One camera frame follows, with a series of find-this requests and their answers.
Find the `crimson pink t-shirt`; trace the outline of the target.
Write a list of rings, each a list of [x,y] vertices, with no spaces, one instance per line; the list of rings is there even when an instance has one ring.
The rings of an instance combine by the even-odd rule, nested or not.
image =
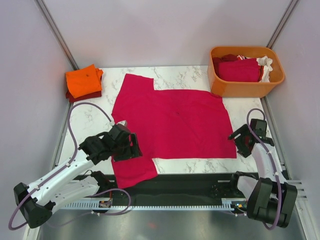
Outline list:
[[[156,90],[151,78],[126,74],[112,117],[126,121],[142,156],[112,161],[117,186],[132,187],[157,176],[155,158],[234,159],[229,114],[220,96],[192,89]]]

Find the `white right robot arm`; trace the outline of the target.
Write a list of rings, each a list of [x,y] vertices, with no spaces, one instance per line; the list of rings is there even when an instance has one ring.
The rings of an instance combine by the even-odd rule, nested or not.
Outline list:
[[[253,220],[286,228],[290,222],[298,195],[288,184],[272,154],[274,142],[267,137],[266,120],[252,119],[229,137],[242,157],[252,156],[258,176],[237,171],[231,177],[229,191],[235,197],[246,198],[246,215]]]

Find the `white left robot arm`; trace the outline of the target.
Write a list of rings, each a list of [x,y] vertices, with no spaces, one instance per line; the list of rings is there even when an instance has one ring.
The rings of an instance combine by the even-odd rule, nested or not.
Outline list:
[[[21,212],[26,225],[35,229],[72,202],[86,197],[104,197],[114,191],[101,171],[93,171],[72,183],[79,174],[109,158],[125,161],[141,156],[137,135],[117,123],[109,131],[89,136],[76,145],[72,157],[45,176],[29,184],[17,184],[13,189],[16,212]]]

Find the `orange plastic basket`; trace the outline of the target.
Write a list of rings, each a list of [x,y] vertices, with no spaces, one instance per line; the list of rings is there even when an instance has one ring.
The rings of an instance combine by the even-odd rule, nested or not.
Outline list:
[[[213,94],[234,98],[263,98],[285,80],[276,53],[262,46],[212,48],[207,75]]]

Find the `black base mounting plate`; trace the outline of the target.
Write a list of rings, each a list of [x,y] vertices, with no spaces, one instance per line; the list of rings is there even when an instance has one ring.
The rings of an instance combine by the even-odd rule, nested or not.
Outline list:
[[[159,174],[127,187],[131,197],[139,202],[159,200],[166,203],[212,203],[213,199],[246,199],[231,182],[233,173]]]

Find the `crimson t-shirt in basket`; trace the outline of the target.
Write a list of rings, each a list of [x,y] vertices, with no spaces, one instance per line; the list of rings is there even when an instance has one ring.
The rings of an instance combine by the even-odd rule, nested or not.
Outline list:
[[[227,82],[248,82],[242,79],[242,74],[240,70],[240,65],[244,61],[236,60],[236,61],[228,61],[221,62],[219,64],[214,64],[216,75]]]

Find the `white t-shirt red print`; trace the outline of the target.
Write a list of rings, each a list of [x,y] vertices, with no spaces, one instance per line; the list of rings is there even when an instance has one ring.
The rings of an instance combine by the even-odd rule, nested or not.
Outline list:
[[[247,57],[244,55],[237,55],[240,63],[240,73],[245,82],[269,83],[270,73],[273,71],[273,60],[268,56],[263,57]]]

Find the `folded orange t-shirt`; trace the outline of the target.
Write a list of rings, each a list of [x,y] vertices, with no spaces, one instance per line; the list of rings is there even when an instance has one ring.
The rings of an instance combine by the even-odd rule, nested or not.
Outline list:
[[[65,73],[67,90],[75,99],[102,91],[104,72],[94,64]]]

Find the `dark red garment in basket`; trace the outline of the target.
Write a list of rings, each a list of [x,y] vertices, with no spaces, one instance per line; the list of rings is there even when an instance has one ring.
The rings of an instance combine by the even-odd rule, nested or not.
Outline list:
[[[212,62],[214,65],[218,65],[220,63],[223,63],[223,62],[234,62],[234,61],[237,61],[238,60],[238,57],[236,55],[233,55],[233,54],[227,54],[227,55],[224,55],[222,57],[213,57],[212,58]]]

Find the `aluminium extrusion rail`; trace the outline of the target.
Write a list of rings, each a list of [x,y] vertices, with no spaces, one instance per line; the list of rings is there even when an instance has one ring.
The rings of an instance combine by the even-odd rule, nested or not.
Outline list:
[[[286,181],[289,185],[292,185],[294,187],[296,187],[297,189],[297,199],[298,200],[306,200],[307,199],[307,195],[304,189],[304,186],[302,184],[301,180],[287,180]]]

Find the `right aluminium corner post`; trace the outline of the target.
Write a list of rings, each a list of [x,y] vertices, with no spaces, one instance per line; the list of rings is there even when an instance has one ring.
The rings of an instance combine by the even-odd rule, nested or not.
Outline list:
[[[282,14],[275,30],[273,31],[266,47],[269,49],[272,49],[274,45],[276,44],[278,38],[280,37],[282,31],[284,30],[285,26],[287,25],[288,21],[290,20],[290,17],[294,13],[296,7],[300,3],[300,0],[290,0],[289,4],[287,5],[284,13]]]

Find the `aluminium corner post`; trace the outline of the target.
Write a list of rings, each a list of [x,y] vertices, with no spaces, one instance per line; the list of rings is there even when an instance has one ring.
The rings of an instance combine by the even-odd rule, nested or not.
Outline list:
[[[290,20],[290,17],[294,13],[296,7],[300,3],[300,0],[290,0],[289,4],[287,5],[284,13],[282,14],[275,30],[273,31],[266,47],[269,49],[272,49],[274,45],[276,44],[278,38],[280,37],[282,31],[284,30],[285,26],[287,25],[288,21]]]
[[[65,57],[67,58],[69,64],[71,65],[73,70],[78,70],[79,66],[72,55],[70,48],[68,47],[67,42],[65,41],[61,31],[59,30],[58,25],[56,24],[52,14],[48,6],[46,5],[44,0],[35,0],[34,1],[37,7],[39,8],[41,14],[43,15],[45,21],[50,27],[55,39],[57,40],[58,44],[60,45],[62,51],[64,52]]]

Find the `left aluminium corner post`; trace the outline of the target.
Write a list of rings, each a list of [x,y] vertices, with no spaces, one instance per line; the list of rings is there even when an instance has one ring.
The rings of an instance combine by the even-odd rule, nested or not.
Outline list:
[[[55,39],[57,40],[58,44],[60,45],[62,51],[64,52],[65,57],[67,58],[69,64],[71,65],[73,70],[78,70],[79,66],[72,55],[70,48],[68,47],[67,42],[65,41],[61,31],[59,30],[58,25],[56,24],[52,14],[48,6],[46,5],[44,0],[35,0],[34,1],[37,7],[39,8],[41,14],[43,15],[45,21],[50,27]]]

